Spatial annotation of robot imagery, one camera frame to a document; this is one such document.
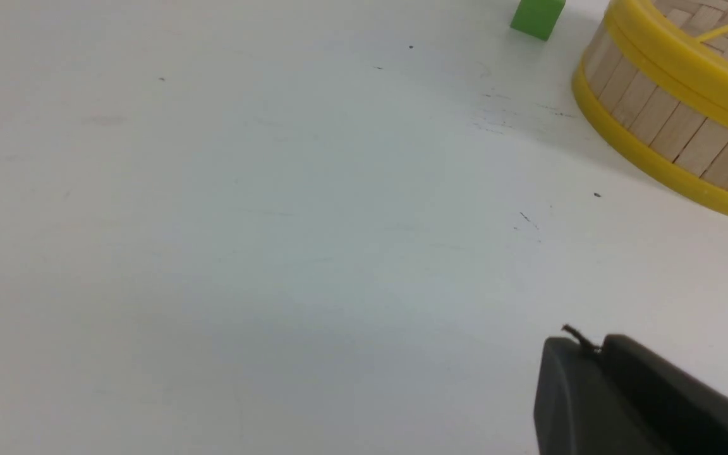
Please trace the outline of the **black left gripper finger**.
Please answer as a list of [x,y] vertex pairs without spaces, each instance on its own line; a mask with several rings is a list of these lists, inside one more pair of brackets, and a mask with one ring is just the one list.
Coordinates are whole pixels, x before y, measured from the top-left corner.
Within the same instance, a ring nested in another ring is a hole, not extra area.
[[728,454],[728,397],[627,335],[562,329],[538,370],[541,454]]

